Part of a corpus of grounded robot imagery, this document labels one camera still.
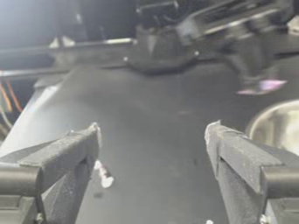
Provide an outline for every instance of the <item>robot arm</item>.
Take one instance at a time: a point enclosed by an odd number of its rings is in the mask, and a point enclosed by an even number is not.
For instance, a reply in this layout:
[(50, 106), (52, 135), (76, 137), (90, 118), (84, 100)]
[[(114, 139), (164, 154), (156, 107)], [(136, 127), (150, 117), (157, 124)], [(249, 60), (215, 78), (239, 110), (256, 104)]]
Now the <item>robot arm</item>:
[(98, 158), (94, 124), (0, 158), (0, 223), (73, 224)]
[[(148, 12), (158, 18), (164, 7), (174, 10), (174, 1), (152, 2), (144, 2), (142, 15)], [(265, 94), (285, 84), (279, 80), (271, 39), (276, 35), (276, 27), (285, 24), (293, 15), (293, 0), (215, 3), (189, 13), (176, 24), (146, 30), (138, 27), (137, 43), (125, 62), (142, 72), (161, 73), (177, 71), (201, 53), (211, 52), (236, 72), (241, 85), (239, 93)]]
[(207, 150), (229, 224), (299, 223), (299, 157), (211, 124)]

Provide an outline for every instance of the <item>screw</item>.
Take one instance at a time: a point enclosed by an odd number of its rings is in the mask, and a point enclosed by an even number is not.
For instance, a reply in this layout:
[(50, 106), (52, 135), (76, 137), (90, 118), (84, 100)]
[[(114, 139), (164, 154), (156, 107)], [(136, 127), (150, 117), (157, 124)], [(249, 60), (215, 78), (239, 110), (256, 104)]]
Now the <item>screw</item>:
[(269, 218), (264, 215), (260, 216), (260, 219), (259, 219), (259, 223), (260, 224), (269, 224)]
[(41, 213), (37, 213), (34, 221), (36, 221), (36, 224), (42, 224), (42, 214)]
[(104, 188), (109, 188), (114, 182), (114, 178), (112, 177), (108, 168), (101, 164), (101, 162), (97, 160), (94, 163), (94, 170), (97, 171), (101, 186)]

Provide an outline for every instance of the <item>stainless steel bowl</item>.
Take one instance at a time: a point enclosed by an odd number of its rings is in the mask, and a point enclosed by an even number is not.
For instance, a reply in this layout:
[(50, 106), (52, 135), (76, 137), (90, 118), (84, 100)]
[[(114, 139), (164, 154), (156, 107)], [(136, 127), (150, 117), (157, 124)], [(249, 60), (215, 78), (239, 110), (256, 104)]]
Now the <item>stainless steel bowl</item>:
[(299, 100), (267, 108), (247, 126), (247, 136), (299, 155)]

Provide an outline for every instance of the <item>black table surface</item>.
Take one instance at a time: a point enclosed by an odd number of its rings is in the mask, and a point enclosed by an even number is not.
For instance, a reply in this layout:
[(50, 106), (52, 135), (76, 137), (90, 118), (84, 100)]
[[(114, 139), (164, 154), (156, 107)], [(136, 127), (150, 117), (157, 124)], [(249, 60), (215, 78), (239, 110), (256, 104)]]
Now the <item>black table surface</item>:
[(205, 152), (205, 126), (244, 130), (253, 115), (297, 99), (299, 58), (277, 61), (288, 84), (261, 96), (236, 95), (239, 80), (221, 64), (149, 76), (128, 68), (78, 66), (56, 85), (37, 88), (0, 155), (97, 122), (100, 159), (116, 183), (88, 185), (77, 223), (227, 224)]

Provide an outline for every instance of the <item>metal bowl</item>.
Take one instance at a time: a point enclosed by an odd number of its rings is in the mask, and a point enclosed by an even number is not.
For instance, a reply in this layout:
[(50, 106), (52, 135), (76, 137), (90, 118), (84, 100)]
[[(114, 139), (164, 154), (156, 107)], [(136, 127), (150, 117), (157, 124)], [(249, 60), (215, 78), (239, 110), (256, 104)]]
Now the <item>metal bowl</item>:
[(253, 141), (299, 155), (299, 101), (267, 108), (253, 118), (245, 132)]

